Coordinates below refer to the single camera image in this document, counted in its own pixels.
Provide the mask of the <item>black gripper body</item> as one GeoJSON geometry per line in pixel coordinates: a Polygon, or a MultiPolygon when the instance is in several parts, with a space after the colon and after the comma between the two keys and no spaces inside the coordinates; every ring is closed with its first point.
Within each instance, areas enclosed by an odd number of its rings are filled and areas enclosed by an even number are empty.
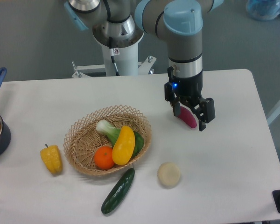
{"type": "Polygon", "coordinates": [[[173,75],[174,68],[168,67],[168,82],[172,84],[175,96],[179,99],[180,104],[188,107],[194,112],[194,104],[198,102],[203,87],[202,72],[193,77],[180,78],[173,75]]]}

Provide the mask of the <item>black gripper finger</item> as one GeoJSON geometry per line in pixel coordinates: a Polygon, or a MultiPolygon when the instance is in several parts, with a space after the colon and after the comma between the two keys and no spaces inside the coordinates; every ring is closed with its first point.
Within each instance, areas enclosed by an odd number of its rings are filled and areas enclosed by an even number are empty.
{"type": "Polygon", "coordinates": [[[164,84],[165,100],[168,101],[173,109],[173,115],[178,117],[181,114],[181,107],[179,99],[175,96],[172,84],[167,82],[164,84]]]}
{"type": "Polygon", "coordinates": [[[199,131],[203,131],[207,124],[215,118],[215,106],[212,98],[199,98],[194,104],[194,114],[198,118],[199,131]]]}

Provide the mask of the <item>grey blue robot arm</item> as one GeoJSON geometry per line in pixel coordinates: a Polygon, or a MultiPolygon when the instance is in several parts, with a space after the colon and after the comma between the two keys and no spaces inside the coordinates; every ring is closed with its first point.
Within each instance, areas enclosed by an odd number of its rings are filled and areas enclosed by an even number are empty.
{"type": "Polygon", "coordinates": [[[215,118],[214,100],[203,98],[203,16],[219,0],[67,0],[80,29],[101,45],[108,76],[138,75],[138,44],[148,33],[168,49],[165,100],[173,114],[200,131],[215,118]]]}

